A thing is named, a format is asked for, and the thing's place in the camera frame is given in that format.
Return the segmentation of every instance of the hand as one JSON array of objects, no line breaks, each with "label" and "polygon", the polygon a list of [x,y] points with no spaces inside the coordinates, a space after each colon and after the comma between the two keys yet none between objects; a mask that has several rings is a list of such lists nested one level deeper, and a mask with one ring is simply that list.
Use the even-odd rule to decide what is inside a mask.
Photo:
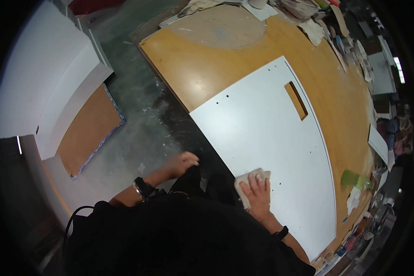
[{"label": "hand", "polygon": [[250,182],[250,187],[243,181],[239,183],[239,185],[241,185],[243,192],[248,197],[248,201],[250,201],[251,208],[248,212],[262,223],[264,220],[268,219],[271,214],[270,181],[268,178],[263,180],[260,174],[256,174],[256,176],[249,175],[248,181]]},{"label": "hand", "polygon": [[183,152],[170,157],[159,168],[167,180],[175,179],[183,175],[191,166],[198,166],[199,158],[192,152]]}]

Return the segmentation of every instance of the bottle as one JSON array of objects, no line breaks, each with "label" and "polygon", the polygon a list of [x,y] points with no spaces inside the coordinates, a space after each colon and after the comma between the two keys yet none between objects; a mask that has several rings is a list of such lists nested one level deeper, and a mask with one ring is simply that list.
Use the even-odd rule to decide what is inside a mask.
[{"label": "bottle", "polygon": [[361,174],[356,174],[352,170],[344,170],[342,174],[342,185],[356,187],[359,190],[372,189],[374,183]]}]

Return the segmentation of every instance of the black cable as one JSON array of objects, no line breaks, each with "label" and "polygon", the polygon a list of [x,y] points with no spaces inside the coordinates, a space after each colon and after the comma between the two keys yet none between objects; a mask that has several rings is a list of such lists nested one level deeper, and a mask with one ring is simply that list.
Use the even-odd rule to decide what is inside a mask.
[{"label": "black cable", "polygon": [[67,226],[66,226],[66,231],[64,233],[64,238],[63,238],[63,254],[66,254],[67,233],[69,232],[69,227],[71,226],[72,220],[74,219],[74,216],[78,213],[78,211],[80,211],[81,209],[84,209],[84,208],[94,209],[94,207],[92,207],[92,206],[81,206],[80,208],[78,208],[77,210],[75,210],[75,212],[71,215],[71,218],[69,219],[69,222],[67,223]]}]

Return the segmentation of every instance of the person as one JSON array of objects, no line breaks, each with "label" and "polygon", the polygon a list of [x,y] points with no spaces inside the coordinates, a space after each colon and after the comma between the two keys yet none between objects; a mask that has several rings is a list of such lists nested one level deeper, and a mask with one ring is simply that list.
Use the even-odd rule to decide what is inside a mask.
[{"label": "person", "polygon": [[[155,189],[175,178],[168,194]],[[67,274],[314,275],[303,248],[270,212],[268,179],[250,175],[250,187],[240,183],[247,212],[233,205],[221,177],[211,177],[206,192],[199,182],[199,158],[184,152],[97,202],[88,217],[76,216],[64,251]],[[144,200],[147,185],[153,192]]]}]

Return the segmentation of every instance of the circular mark on table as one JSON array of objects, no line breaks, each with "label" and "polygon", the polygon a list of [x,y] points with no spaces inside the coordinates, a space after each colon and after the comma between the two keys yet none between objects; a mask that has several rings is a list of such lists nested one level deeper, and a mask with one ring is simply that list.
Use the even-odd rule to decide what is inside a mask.
[{"label": "circular mark on table", "polygon": [[236,49],[258,42],[266,26],[244,8],[220,5],[183,17],[164,29],[208,47]]}]

